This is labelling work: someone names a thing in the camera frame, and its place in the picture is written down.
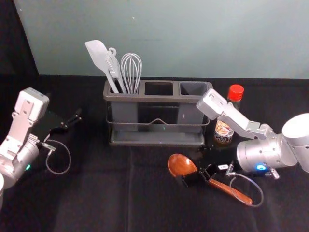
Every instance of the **spoon handle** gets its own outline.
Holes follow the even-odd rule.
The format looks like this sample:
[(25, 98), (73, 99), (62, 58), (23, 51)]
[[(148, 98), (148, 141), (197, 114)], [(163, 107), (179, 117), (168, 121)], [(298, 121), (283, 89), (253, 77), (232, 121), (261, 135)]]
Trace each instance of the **spoon handle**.
[(252, 199), (248, 196), (246, 196), (245, 194), (239, 192), (238, 190), (232, 188), (233, 193), (230, 189), (230, 186), (223, 184), (215, 179), (209, 179), (208, 181), (209, 184), (211, 184), (212, 186), (222, 190), (223, 192), (226, 192), (227, 194), (231, 195), (232, 197), (234, 197), (233, 193), (241, 200), (243, 200), (244, 202), (246, 202), (247, 204), (252, 204)]

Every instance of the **wooden spoon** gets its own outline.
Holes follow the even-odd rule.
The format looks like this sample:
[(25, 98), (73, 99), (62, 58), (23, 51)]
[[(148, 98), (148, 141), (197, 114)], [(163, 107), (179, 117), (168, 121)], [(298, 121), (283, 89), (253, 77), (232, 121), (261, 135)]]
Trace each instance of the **wooden spoon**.
[[(173, 154), (169, 157), (168, 160), (169, 172), (173, 177), (177, 175), (188, 175), (190, 173), (196, 172), (197, 167), (195, 164), (187, 157), (182, 154)], [(233, 188), (233, 193), (228, 185), (225, 185), (215, 179), (209, 179), (207, 183), (210, 183), (212, 186), (226, 192), (227, 194), (234, 197), (233, 193), (244, 202), (252, 204), (252, 199), (243, 193), (237, 191)]]

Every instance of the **bottle label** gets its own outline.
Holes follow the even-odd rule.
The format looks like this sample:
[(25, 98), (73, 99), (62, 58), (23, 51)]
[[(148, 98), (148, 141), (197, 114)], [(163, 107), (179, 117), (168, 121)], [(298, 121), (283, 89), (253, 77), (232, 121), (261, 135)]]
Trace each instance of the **bottle label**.
[(232, 140), (234, 130), (226, 123), (218, 120), (215, 129), (215, 140), (222, 144), (228, 144)]

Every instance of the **whisk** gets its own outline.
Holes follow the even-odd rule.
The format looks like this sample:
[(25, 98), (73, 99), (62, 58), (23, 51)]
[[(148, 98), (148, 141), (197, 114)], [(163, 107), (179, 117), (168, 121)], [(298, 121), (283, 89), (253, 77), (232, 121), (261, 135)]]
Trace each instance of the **whisk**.
[(137, 93), (141, 76), (141, 58), (127, 53), (121, 58), (121, 74), (128, 93)]

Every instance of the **utensil holder compartment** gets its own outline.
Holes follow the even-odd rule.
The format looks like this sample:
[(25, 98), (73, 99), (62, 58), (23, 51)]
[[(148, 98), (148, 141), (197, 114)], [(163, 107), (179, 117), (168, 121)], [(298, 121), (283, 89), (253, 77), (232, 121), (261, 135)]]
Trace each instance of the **utensil holder compartment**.
[(196, 103), (209, 82), (141, 80), (138, 94), (116, 94), (105, 82), (111, 145), (204, 145), (209, 123)]

